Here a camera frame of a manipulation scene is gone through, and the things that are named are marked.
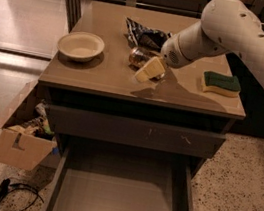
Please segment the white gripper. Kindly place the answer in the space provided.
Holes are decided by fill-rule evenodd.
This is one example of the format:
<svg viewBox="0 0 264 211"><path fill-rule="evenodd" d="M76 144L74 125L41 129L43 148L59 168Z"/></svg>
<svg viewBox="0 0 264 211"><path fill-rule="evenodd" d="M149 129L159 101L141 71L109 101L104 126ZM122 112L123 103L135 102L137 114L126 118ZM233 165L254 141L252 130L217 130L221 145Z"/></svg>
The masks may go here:
<svg viewBox="0 0 264 211"><path fill-rule="evenodd" d="M184 57L180 50L179 38L179 34L172 35L172 37L166 40L163 44L160 54L164 60L159 57L152 57L143 65L143 67L138 69L134 75L138 82L142 83L151 78L153 79L154 77L159 77L165 74L166 64L175 69L182 68L189 64L189 61Z"/></svg>

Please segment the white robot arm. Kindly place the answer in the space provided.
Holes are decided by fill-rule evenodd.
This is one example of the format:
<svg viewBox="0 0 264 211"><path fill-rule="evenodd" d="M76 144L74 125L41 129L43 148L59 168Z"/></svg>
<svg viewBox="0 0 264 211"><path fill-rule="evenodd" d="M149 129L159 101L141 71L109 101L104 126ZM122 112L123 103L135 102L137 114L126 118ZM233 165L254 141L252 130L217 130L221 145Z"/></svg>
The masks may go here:
<svg viewBox="0 0 264 211"><path fill-rule="evenodd" d="M163 54L175 52L177 67L202 57L233 52L264 89L264 31L239 0L212 0L201 19L168 40ZM264 140L228 136L222 149L195 178L195 211L264 211Z"/></svg>

